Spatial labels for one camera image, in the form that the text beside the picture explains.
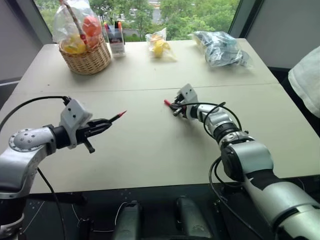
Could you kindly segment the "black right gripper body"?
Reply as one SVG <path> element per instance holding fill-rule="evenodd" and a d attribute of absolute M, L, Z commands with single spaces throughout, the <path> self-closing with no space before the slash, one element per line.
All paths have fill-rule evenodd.
<path fill-rule="evenodd" d="M 191 102 L 191 97 L 183 96 L 182 94 L 177 95 L 174 100 L 174 116 L 177 117 L 181 115 L 183 118 L 186 118 L 187 104 L 190 104 Z"/>

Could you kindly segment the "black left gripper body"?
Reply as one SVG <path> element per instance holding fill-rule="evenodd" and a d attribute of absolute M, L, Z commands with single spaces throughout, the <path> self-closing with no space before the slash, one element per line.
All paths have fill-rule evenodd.
<path fill-rule="evenodd" d="M 88 138 L 100 134 L 100 120 L 94 119 L 87 122 L 84 126 L 81 126 L 76 130 L 77 145 L 84 144 L 90 154 L 95 152 L 94 147 L 89 142 Z"/>

